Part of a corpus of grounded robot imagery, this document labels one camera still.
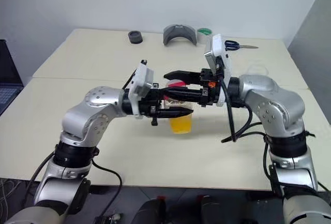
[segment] transparent container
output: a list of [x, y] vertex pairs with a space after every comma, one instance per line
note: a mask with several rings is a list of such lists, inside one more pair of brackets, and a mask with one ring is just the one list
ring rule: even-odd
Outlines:
[[[174, 86], [186, 86], [186, 85], [185, 82], [181, 80], [170, 80], [166, 86], [174, 87]], [[169, 97], [165, 97], [164, 108], [168, 109], [170, 107], [183, 107], [187, 109], [192, 109], [192, 103], [187, 101], [177, 101]], [[192, 127], [192, 114], [178, 118], [170, 118], [169, 123], [173, 133], [175, 134], [189, 133], [191, 132], [191, 127]]]

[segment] laptop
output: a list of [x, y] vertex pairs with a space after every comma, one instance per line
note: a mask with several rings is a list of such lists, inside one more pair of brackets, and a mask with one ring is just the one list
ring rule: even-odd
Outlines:
[[0, 115], [23, 89], [23, 83], [11, 58], [6, 41], [0, 39]]

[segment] laptop keyboard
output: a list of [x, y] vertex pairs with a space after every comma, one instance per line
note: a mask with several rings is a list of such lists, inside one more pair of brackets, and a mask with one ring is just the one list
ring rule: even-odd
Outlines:
[[0, 88], [0, 104], [6, 104], [16, 91], [16, 88]]

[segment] blue scissors handle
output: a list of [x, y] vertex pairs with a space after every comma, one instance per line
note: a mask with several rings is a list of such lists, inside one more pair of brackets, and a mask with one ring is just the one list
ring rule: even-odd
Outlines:
[[225, 48], [228, 50], [228, 51], [236, 51], [240, 48], [240, 45], [237, 41], [234, 41], [234, 40], [226, 40], [224, 42], [225, 44]]

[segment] white table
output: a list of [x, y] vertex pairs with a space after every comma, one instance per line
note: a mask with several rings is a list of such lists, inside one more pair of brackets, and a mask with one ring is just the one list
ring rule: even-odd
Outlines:
[[[67, 109], [99, 85], [121, 87], [122, 82], [33, 78], [0, 117], [0, 177], [30, 179], [58, 143]], [[285, 88], [298, 92], [306, 103], [306, 128], [317, 135], [308, 138], [317, 177], [331, 188], [329, 124], [308, 89]], [[247, 113], [244, 109], [233, 112], [238, 130]], [[192, 133], [187, 135], [173, 135], [167, 120], [152, 127], [148, 118], [118, 118], [104, 133], [96, 162], [118, 171], [125, 185], [270, 189], [262, 169], [261, 137], [222, 144], [227, 135], [226, 108], [196, 106]], [[88, 177], [97, 185], [117, 184], [115, 177], [96, 168]]]
[[[44, 62], [34, 78], [71, 78], [126, 81], [142, 59], [154, 70], [155, 82], [165, 83], [163, 75], [173, 70], [200, 72], [209, 68], [205, 45], [186, 40], [163, 45], [163, 34], [143, 33], [141, 44], [131, 44], [127, 31], [76, 29]], [[258, 49], [229, 52], [233, 76], [265, 74], [279, 85], [307, 88], [284, 43], [272, 39], [231, 38]]]

